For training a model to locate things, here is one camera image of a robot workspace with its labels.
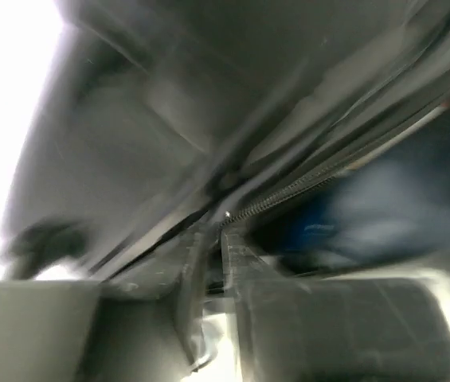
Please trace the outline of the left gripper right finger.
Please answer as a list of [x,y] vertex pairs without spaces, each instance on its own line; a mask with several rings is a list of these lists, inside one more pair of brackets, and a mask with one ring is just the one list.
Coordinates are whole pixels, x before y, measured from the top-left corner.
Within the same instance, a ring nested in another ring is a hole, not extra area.
[[221,236],[246,381],[450,381],[439,302],[407,278],[287,277]]

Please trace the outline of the black suitcase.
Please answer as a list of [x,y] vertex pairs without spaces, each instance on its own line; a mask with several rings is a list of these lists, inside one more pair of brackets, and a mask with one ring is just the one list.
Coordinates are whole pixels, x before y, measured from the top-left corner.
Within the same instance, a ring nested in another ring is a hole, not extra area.
[[67,26],[14,175],[10,279],[107,279],[256,215],[450,90],[450,1],[59,1]]

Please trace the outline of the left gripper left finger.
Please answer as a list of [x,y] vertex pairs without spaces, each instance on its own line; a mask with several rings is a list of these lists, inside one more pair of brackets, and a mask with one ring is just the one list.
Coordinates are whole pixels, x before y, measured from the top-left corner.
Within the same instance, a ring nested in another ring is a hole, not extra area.
[[0,265],[0,381],[178,381],[205,352],[201,237],[126,277],[16,281]]

